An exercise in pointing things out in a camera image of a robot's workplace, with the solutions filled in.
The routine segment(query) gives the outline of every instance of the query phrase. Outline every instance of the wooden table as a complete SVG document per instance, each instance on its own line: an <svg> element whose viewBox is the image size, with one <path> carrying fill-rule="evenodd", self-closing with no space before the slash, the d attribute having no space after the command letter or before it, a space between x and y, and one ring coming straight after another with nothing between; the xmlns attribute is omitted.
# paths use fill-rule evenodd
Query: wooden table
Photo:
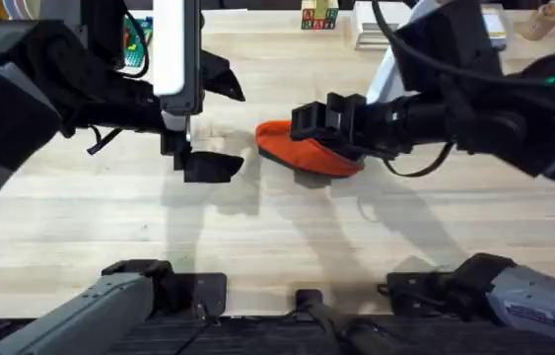
<svg viewBox="0 0 555 355"><path fill-rule="evenodd" d="M346 14L326 33L299 31L297 12L205 15L203 46L231 59L247 102L209 95L194 139L243 155L242 172L230 184L184 184L158 137L122 133L94 158L92 132L56 137L0 193L0 318L41 316L128 258L226 273L230 315L284 313L299 288L345 311L384 312L375 285L390 271L451 269L480 251L555 275L555 183L492 157L452 154L416 179L368 159L327 184L257 156L258 123L331 91L367 91L382 53L349 49ZM555 31L540 42L511 34L508 71L555 52ZM398 168L423 167L439 149Z"/></svg>

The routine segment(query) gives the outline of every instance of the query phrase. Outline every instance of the gray metal arm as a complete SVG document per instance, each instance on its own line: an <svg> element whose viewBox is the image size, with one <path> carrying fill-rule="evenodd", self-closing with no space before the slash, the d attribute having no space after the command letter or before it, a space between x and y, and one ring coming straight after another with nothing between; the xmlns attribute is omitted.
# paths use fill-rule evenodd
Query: gray metal arm
<svg viewBox="0 0 555 355"><path fill-rule="evenodd" d="M152 312L152 280L103 276L87 291L0 341L0 355L104 354Z"/></svg>
<svg viewBox="0 0 555 355"><path fill-rule="evenodd" d="M487 300L503 323L555 338L554 277L516 266L507 268L492 284Z"/></svg>

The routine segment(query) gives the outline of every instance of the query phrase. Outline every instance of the orange fabric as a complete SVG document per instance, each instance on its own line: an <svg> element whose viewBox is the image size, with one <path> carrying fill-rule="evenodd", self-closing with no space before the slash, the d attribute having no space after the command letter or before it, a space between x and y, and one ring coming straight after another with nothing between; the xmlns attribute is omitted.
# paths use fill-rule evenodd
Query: orange fabric
<svg viewBox="0 0 555 355"><path fill-rule="evenodd" d="M290 121L269 121L255 129L257 146L284 163L305 171L332 177L350 177L363 168L323 147L314 139L290 139Z"/></svg>

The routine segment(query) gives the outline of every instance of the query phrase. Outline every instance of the label sticker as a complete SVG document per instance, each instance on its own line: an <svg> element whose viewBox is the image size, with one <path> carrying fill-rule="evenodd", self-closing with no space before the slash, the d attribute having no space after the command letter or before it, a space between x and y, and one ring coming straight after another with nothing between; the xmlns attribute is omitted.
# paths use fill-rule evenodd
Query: label sticker
<svg viewBox="0 0 555 355"><path fill-rule="evenodd" d="M545 325L555 326L555 319L553 318L553 315L548 311L514 302L506 301L503 304L505 305L505 309L507 310L507 312L512 316L524 318L527 320L534 320Z"/></svg>

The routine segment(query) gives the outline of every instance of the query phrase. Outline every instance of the toy block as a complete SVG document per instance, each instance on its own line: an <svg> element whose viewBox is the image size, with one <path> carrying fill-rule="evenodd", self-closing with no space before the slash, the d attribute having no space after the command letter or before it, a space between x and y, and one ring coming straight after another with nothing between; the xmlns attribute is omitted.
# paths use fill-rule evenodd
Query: toy block
<svg viewBox="0 0 555 355"><path fill-rule="evenodd" d="M312 20L314 18L314 9L304 9L304 20Z"/></svg>
<svg viewBox="0 0 555 355"><path fill-rule="evenodd" d="M302 0L302 30L334 30L337 18L338 0Z"/></svg>
<svg viewBox="0 0 555 355"><path fill-rule="evenodd" d="M312 29L312 20L302 20L301 21L301 29L302 30L311 30Z"/></svg>
<svg viewBox="0 0 555 355"><path fill-rule="evenodd" d="M314 20L313 28L315 30L323 30L325 28L325 20Z"/></svg>

